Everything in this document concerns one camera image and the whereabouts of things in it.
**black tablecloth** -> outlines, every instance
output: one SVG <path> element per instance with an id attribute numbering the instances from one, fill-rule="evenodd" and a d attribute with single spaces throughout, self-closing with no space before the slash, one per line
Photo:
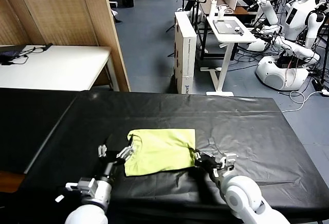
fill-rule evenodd
<path id="1" fill-rule="evenodd" d="M 196 146 L 239 155 L 236 170 L 254 179 L 264 198 L 291 222 L 329 218 L 329 189 L 273 99 L 86 91 L 79 94 L 46 144 L 14 201 L 25 220 L 58 223 L 77 207 L 59 186 L 92 176 L 97 146 L 127 145 L 139 128 L 194 128 Z M 109 223 L 236 222 L 219 190 L 200 170 L 125 177 L 120 168 Z"/>
<path id="2" fill-rule="evenodd" d="M 23 173 L 77 93 L 0 89 L 0 170 Z"/>

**white table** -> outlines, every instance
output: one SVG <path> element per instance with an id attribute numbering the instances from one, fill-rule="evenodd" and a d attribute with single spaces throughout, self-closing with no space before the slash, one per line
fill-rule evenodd
<path id="1" fill-rule="evenodd" d="M 30 53 L 23 65 L 0 65 L 0 88 L 89 90 L 106 64 L 113 76 L 110 52 L 108 47 L 51 46 L 45 52 Z"/>
<path id="2" fill-rule="evenodd" d="M 235 43 L 253 43 L 256 41 L 256 38 L 253 34 L 238 20 L 236 17 L 233 16 L 226 16 L 224 18 L 225 21 L 227 20 L 234 20 L 237 22 L 237 24 L 240 26 L 240 28 L 243 30 L 244 34 L 220 34 L 217 32 L 217 29 L 215 28 L 213 21 L 217 20 L 217 18 L 213 17 L 207 17 L 208 24 L 210 25 L 212 31 L 214 32 L 217 40 L 219 43 L 222 43 L 220 47 L 227 47 L 222 67 L 218 67 L 216 69 L 201 69 L 201 71 L 209 71 L 210 76 L 215 88 L 215 91 L 208 91 L 208 96 L 234 96 L 232 92 L 224 92 L 223 91 L 223 85 L 226 77 L 226 73 L 228 70 L 228 66 L 230 64 L 232 51 Z M 216 71 L 220 71 L 220 76 L 217 78 Z"/>

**yellow-green cloth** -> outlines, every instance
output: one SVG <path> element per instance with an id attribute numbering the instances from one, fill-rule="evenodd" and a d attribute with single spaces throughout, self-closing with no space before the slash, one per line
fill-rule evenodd
<path id="1" fill-rule="evenodd" d="M 189 148 L 195 149 L 194 129 L 139 129 L 133 135 L 134 153 L 124 164 L 127 176 L 139 176 L 160 171 L 194 166 Z"/>

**cardboard box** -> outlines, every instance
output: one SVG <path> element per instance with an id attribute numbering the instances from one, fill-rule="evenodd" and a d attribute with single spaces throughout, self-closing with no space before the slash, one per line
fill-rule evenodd
<path id="1" fill-rule="evenodd" d="M 196 33 L 185 12 L 175 12 L 174 73 L 179 94 L 193 90 Z"/>

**wooden partition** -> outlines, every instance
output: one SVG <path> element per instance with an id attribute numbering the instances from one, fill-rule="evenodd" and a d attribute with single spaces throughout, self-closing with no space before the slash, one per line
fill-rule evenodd
<path id="1" fill-rule="evenodd" d="M 108 46 L 121 91 L 130 91 L 108 0 L 0 0 L 0 44 Z"/>

